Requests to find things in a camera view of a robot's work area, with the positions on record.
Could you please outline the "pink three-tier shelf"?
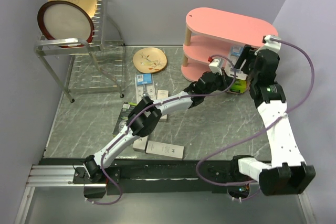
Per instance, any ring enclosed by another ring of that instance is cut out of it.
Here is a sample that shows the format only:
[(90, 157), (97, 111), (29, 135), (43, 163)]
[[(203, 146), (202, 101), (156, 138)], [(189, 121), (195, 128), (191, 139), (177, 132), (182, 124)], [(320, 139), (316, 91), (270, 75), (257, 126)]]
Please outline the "pink three-tier shelf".
[(264, 36), (278, 36), (276, 28), (267, 21), (209, 7), (189, 11), (185, 23), (181, 71), (190, 82), (210, 71), (210, 56), (228, 57), (234, 45), (257, 49)]

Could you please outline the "white razor box slanted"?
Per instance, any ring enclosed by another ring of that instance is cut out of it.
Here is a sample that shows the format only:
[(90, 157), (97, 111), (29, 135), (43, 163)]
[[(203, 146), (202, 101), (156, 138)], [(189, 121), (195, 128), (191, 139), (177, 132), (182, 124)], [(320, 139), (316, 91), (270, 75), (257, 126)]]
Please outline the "white razor box slanted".
[(148, 137), (140, 137), (133, 142), (132, 148), (134, 151), (145, 153), (148, 144)]

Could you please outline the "black green razor box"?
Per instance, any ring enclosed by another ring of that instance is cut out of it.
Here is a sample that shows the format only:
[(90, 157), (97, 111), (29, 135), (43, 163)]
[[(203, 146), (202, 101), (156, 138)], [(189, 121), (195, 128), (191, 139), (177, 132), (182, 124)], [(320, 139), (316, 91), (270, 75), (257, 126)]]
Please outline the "black green razor box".
[(241, 94), (247, 90), (247, 82), (245, 80), (236, 79), (235, 83), (230, 87), (228, 92)]
[(130, 103), (130, 102), (124, 102), (121, 108), (121, 111), (119, 113), (116, 125), (113, 130), (113, 136), (115, 137), (116, 135), (119, 134), (119, 132), (122, 130), (122, 128), (126, 125), (128, 116), (130, 112), (136, 107), (135, 103)]

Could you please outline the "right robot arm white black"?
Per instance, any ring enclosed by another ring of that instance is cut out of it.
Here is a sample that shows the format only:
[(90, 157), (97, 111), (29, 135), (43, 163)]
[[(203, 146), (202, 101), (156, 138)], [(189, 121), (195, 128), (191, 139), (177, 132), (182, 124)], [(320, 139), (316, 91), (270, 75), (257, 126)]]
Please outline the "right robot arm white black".
[(262, 193), (272, 195), (301, 194), (316, 175), (307, 165), (295, 141), (288, 118), (286, 96), (275, 81), (280, 57), (277, 50), (260, 49), (255, 61), (246, 60), (243, 71), (249, 71), (249, 93), (267, 129), (271, 164), (249, 155), (234, 156), (230, 175), (235, 181), (249, 177), (259, 182)]

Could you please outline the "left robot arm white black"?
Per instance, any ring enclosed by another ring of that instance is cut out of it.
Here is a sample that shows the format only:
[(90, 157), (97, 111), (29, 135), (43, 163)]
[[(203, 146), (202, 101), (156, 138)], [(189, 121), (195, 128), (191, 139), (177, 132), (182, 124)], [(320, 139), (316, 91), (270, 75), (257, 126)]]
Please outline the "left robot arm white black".
[(205, 97), (214, 96), (215, 91), (225, 92), (230, 89), (235, 81), (235, 77), (229, 77), (223, 72), (208, 71), (176, 95), (158, 100), (145, 96), (129, 113), (121, 131), (105, 147), (85, 158), (85, 176), (93, 183), (100, 182), (104, 177), (104, 168), (109, 167), (135, 140), (150, 135), (162, 116), (196, 107)]

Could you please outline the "white razor box bottom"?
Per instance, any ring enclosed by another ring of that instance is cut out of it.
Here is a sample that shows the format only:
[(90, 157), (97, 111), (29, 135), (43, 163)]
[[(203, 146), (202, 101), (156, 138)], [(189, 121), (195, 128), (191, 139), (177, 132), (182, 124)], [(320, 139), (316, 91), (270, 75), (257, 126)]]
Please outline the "white razor box bottom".
[(183, 159), (184, 146), (148, 141), (145, 152), (175, 159)]

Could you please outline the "white razor box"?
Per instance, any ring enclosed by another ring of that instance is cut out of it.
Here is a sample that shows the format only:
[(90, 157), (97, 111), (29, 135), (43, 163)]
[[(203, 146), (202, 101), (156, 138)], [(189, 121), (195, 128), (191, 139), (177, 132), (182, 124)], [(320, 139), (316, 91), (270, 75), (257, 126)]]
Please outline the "white razor box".
[[(157, 96), (156, 96), (156, 98), (158, 99), (158, 100), (160, 100), (160, 99), (165, 99), (165, 98), (167, 98), (169, 96), (169, 91), (168, 90), (158, 90), (157, 91)], [(167, 121), (167, 115), (163, 115), (161, 118), (160, 118), (160, 120), (159, 120), (160, 122), (166, 122)]]
[(183, 159), (184, 146), (148, 141), (145, 152), (175, 159)]

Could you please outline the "blue razor blister pack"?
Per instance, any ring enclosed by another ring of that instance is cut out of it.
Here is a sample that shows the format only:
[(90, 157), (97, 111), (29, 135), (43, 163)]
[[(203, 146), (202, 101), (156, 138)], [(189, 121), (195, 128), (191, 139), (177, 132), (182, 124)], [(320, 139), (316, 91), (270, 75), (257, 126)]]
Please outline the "blue razor blister pack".
[[(243, 51), (242, 46), (236, 46), (236, 45), (231, 46), (228, 57), (230, 61), (234, 64), (234, 66), (236, 62), (238, 61), (242, 51)], [(229, 62), (226, 62), (224, 71), (229, 77), (232, 77), (232, 78), (234, 77), (234, 67)], [(246, 80), (246, 78), (247, 78), (247, 75), (242, 71), (242, 66), (236, 69), (236, 79)]]
[(151, 100), (156, 100), (155, 85), (151, 73), (142, 73), (135, 76), (135, 92), (137, 103), (145, 96)]

